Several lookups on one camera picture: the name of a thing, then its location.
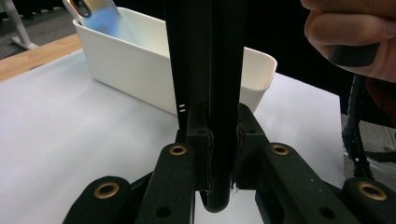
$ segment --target wooden table edge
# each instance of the wooden table edge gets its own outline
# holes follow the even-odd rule
[[[73,34],[37,49],[29,49],[5,58],[0,61],[0,82],[28,72],[42,64],[52,62],[81,48],[78,35]]]

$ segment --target white plastic bin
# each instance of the white plastic bin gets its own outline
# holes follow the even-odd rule
[[[118,7],[137,45],[73,23],[92,77],[160,109],[177,114],[165,22]],[[276,60],[245,48],[240,102],[253,112],[269,88]]]

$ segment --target finger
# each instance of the finger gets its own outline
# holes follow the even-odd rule
[[[301,0],[301,3],[315,11],[396,17],[395,0]]]
[[[304,32],[313,45],[364,46],[396,36],[396,20],[364,14],[311,12]]]
[[[343,67],[347,71],[368,77],[396,82],[396,38],[380,43],[378,53],[373,64],[365,67]]]

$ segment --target dark background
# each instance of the dark background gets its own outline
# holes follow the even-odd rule
[[[113,1],[117,7],[126,7],[164,20],[163,0]],[[14,1],[17,10],[25,15],[37,7],[46,8],[49,3],[56,7],[63,6],[62,0]],[[341,113],[347,114],[354,74],[329,63],[308,43],[304,36],[304,23],[308,14],[309,11],[298,0],[249,0],[246,47],[272,55],[277,60],[278,73],[337,94],[340,97]],[[369,95],[364,97],[362,119],[393,127],[389,116],[378,109]]]

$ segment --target black cable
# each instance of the black cable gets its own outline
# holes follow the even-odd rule
[[[347,109],[347,121],[342,131],[342,137],[348,157],[353,160],[355,165],[353,175],[355,177],[367,177],[374,180],[373,173],[370,169],[370,162],[367,161],[361,141],[359,127],[363,95],[366,93],[365,80],[365,77],[361,75],[355,75],[353,78]]]

